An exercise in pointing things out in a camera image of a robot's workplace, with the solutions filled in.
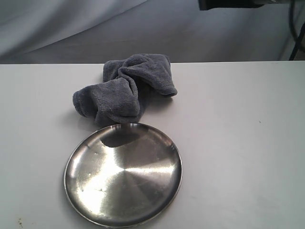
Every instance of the white table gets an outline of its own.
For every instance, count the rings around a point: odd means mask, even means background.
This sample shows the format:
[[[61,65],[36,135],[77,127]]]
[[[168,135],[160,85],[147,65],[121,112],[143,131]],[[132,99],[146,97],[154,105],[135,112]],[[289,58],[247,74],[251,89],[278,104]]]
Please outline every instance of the white table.
[[[63,170],[97,128],[72,94],[102,64],[0,65],[0,228],[97,229],[66,201]],[[172,64],[178,95],[141,122],[183,160],[169,209],[144,229],[305,227],[305,62]]]

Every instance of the metal plate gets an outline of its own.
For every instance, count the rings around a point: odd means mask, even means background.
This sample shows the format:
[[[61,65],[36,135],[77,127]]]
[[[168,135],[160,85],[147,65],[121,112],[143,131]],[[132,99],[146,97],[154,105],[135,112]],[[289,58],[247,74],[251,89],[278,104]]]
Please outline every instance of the metal plate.
[[[106,227],[142,224],[162,212],[182,179],[178,149],[143,124],[101,129],[73,152],[64,174],[67,197],[87,220]]]

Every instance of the gray towel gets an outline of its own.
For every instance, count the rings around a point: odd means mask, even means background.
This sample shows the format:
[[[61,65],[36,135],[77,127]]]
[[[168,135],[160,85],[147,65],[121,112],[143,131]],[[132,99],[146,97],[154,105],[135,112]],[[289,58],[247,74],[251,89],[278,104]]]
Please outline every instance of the gray towel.
[[[87,86],[73,95],[76,111],[94,117],[96,125],[135,123],[145,111],[151,90],[164,96],[177,94],[169,58],[160,54],[136,54],[104,65],[103,83]]]

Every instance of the stain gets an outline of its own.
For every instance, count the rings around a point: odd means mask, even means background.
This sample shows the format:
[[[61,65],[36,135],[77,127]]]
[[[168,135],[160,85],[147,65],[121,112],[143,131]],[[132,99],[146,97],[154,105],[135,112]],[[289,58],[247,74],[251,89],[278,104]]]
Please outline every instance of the stain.
[[[20,228],[23,228],[21,218],[18,219],[18,223],[19,223],[19,227],[20,227]]]

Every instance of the towel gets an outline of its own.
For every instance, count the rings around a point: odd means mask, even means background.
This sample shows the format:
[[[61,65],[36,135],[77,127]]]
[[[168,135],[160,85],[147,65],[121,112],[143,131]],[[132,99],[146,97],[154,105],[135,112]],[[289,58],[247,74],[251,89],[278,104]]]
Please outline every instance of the towel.
[[[135,54],[106,62],[103,83],[75,92],[73,104],[80,115],[93,117],[100,127],[137,123],[153,90],[165,97],[177,94],[170,60],[161,54]]]

